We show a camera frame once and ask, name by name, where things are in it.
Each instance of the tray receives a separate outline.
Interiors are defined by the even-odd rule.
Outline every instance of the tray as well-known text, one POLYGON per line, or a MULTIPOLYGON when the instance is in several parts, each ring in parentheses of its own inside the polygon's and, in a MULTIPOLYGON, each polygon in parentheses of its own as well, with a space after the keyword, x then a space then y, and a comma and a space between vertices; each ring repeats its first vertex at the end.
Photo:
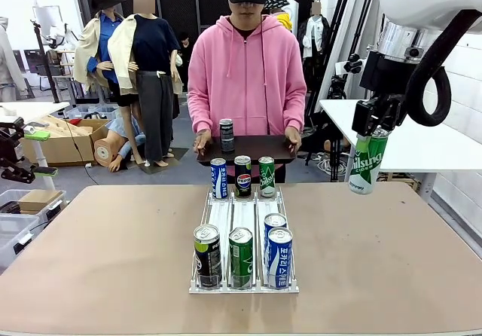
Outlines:
POLYGON ((239 199, 231 192, 225 200, 217 200, 209 191, 204 204, 202 225, 215 225, 219 229, 221 247, 222 281, 218 289, 200 288, 196 269, 196 253, 193 252, 191 287, 189 293, 226 294, 226 293, 299 293, 294 272, 294 250, 291 251, 291 274, 286 289, 271 289, 267 285, 267 272, 264 266, 264 217, 270 213, 281 213, 286 216, 287 228, 289 219, 286 215, 285 203, 281 188, 273 198, 259 197, 257 187, 253 187, 253 195, 249 199, 239 199), (253 286, 250 289, 233 289, 230 275, 229 233, 236 227, 248 228, 253 233, 253 286))
POLYGON ((258 165, 260 157, 272 157, 276 164, 291 163, 296 158, 296 154, 289 151, 284 135, 236 136, 234 149, 234 153, 223 153, 219 138, 214 137, 204 155, 197 156, 197 161, 204 166, 209 166, 212 159, 222 157, 227 165, 234 165, 235 157, 248 155, 252 164, 258 165))

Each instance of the green can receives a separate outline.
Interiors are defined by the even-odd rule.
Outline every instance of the green can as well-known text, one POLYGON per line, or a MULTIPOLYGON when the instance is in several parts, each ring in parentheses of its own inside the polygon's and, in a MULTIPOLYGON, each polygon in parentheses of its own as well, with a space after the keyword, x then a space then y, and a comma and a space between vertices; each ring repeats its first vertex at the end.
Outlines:
POLYGON ((358 135, 355 160, 348 180, 351 191, 362 195, 374 191, 389 134, 378 127, 372 136, 358 135))
POLYGON ((251 288, 253 283, 253 234, 248 228, 235 228, 230 233, 229 253, 233 288, 251 288))
POLYGON ((261 196, 271 198, 276 193, 274 182, 274 159, 272 157, 260 157, 259 176, 261 196))

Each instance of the plastic bin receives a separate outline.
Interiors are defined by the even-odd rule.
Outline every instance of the plastic bin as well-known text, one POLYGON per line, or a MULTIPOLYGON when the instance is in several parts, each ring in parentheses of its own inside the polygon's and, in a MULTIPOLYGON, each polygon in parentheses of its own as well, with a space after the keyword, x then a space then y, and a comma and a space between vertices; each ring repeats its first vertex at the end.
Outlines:
POLYGON ((115 118, 117 118, 117 108, 114 106, 98 106, 96 107, 95 111, 98 112, 102 116, 102 118, 105 117, 109 120, 114 120, 115 118))
POLYGON ((96 105, 78 105, 66 111, 66 116, 69 119, 83 119, 85 115, 96 111, 96 105))
MULTIPOLYGON (((24 195, 27 195, 29 192, 30 191, 20 191, 15 189, 5 191, 2 194, 0 194, 0 206, 11 201, 18 201, 24 195)), ((66 193, 62 191, 61 195, 59 195, 56 199, 54 199, 52 203, 47 205, 40 212, 34 215, 28 215, 28 216, 36 217, 38 219, 38 224, 41 225, 42 223, 46 223, 54 219, 57 216, 57 214, 59 214, 60 211, 65 208, 65 205, 66 205, 66 193)), ((34 238, 37 237, 47 226, 48 225, 45 224, 36 228, 33 231, 34 238)))
POLYGON ((0 273, 32 242, 37 225, 35 215, 0 215, 0 273))

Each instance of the hand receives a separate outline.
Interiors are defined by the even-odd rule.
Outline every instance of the hand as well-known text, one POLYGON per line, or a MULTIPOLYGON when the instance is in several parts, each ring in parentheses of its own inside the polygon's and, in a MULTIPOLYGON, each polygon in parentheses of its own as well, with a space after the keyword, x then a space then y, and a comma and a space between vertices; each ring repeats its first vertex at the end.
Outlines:
POLYGON ((122 157, 118 155, 109 165, 108 165, 108 171, 111 173, 118 172, 119 169, 121 168, 121 161, 122 157))
POLYGON ((134 71, 137 71, 139 70, 139 67, 137 66, 137 64, 133 61, 131 61, 128 65, 127 65, 127 68, 129 69, 129 71, 131 72, 134 72, 134 71))
POLYGON ((193 150, 195 153, 199 153, 204 155, 204 151, 206 150, 206 145, 211 142, 211 130, 201 130, 197 136, 196 140, 194 140, 193 150))
POLYGON ((175 66, 171 66, 171 76, 173 83, 181 80, 181 78, 179 77, 178 69, 175 66))
POLYGON ((114 65, 110 61, 102 61, 101 63, 97 64, 97 69, 103 71, 112 71, 114 69, 114 65))
POLYGON ((286 127, 285 130, 286 139, 291 143, 288 147, 291 153, 296 153, 301 147, 300 132, 294 127, 286 127))

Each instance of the blue can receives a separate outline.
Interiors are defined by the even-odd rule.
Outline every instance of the blue can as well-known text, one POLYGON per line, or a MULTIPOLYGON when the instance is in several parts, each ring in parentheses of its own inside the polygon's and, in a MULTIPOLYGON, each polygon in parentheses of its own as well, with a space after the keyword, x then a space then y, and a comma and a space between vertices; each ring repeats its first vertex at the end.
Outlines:
POLYGON ((216 199, 227 198, 226 160, 216 158, 211 160, 212 195, 216 199))
POLYGON ((264 264, 268 264, 268 234, 275 227, 286 228, 286 217, 281 213, 271 213, 264 217, 264 264))
POLYGON ((268 234, 268 286, 272 289, 289 287, 293 233, 275 227, 268 234))

